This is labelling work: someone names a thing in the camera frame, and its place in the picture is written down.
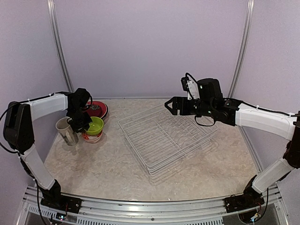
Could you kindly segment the lime green bowl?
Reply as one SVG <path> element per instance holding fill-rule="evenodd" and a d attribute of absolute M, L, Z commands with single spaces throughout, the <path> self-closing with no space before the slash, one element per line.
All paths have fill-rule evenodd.
<path fill-rule="evenodd" d="M 101 133 L 104 121 L 99 117 L 91 117 L 92 122 L 89 123 L 89 128 L 85 130 L 88 135 L 98 135 Z"/>

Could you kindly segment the tall patterned mug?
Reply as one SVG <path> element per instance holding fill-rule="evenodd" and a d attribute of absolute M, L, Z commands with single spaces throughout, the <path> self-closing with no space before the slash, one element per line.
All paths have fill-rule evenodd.
<path fill-rule="evenodd" d="M 77 145 L 79 139 L 77 133 L 73 131 L 71 126 L 68 124 L 68 117 L 59 119 L 56 122 L 55 127 L 68 146 Z"/>

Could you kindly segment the red white floral bowl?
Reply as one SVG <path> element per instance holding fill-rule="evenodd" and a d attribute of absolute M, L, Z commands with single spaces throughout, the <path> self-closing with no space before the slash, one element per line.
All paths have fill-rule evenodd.
<path fill-rule="evenodd" d="M 102 134 L 102 131 L 97 135 L 88 135 L 87 133 L 82 133 L 82 138 L 87 143 L 97 143 L 101 139 Z"/>

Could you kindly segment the small black plate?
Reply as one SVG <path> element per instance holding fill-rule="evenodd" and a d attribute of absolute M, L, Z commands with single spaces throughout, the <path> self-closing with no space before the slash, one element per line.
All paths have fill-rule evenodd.
<path fill-rule="evenodd" d="M 87 113 L 90 117 L 99 117 L 102 116 L 102 111 L 105 110 L 104 103 L 101 101 L 93 101 L 91 107 L 87 110 Z"/>

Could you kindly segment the white red teal plate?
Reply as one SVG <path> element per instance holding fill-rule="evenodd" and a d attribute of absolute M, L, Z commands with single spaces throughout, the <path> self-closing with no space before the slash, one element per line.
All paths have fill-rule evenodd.
<path fill-rule="evenodd" d="M 104 106 L 105 106 L 105 110 L 102 111 L 103 114 L 101 116 L 101 119 L 104 121 L 104 123 L 106 123 L 109 120 L 109 108 L 105 103 Z"/>

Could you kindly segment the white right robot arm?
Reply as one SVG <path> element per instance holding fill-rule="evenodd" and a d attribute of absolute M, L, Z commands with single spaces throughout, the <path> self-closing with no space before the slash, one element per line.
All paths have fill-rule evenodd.
<path fill-rule="evenodd" d="M 300 115 L 254 106 L 234 98 L 189 99 L 172 97 L 165 102 L 173 115 L 212 118 L 237 126 L 249 137 L 263 171 L 248 183 L 240 204 L 250 208 L 258 195 L 300 167 Z"/>

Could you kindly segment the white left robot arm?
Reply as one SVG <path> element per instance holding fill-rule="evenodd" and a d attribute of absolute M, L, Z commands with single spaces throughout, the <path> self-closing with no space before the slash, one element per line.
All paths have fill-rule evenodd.
<path fill-rule="evenodd" d="M 75 92 L 57 92 L 47 96 L 9 103 L 1 115 L 4 118 L 3 137 L 9 144 L 5 151 L 17 154 L 26 173 L 35 180 L 43 197 L 53 207 L 62 208 L 66 199 L 57 180 L 46 169 L 35 146 L 33 121 L 52 113 L 66 111 L 67 124 L 76 133 L 88 129 L 92 122 L 87 110 L 93 102 L 84 88 Z"/>

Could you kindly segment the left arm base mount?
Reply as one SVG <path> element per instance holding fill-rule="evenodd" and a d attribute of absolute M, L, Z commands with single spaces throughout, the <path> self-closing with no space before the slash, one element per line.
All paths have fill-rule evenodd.
<path fill-rule="evenodd" d="M 38 186 L 38 189 L 42 192 L 41 204 L 52 209 L 78 214 L 81 208 L 82 199 L 62 195 L 60 184 L 57 180 L 54 181 L 55 182 L 50 189 L 43 189 Z"/>

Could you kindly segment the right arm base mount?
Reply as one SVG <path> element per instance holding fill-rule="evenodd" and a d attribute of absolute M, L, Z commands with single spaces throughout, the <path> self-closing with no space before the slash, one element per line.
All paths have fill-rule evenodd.
<path fill-rule="evenodd" d="M 262 193 L 256 192 L 252 188 L 253 180 L 245 187 L 241 195 L 232 195 L 224 199 L 227 213 L 250 209 L 265 203 Z"/>

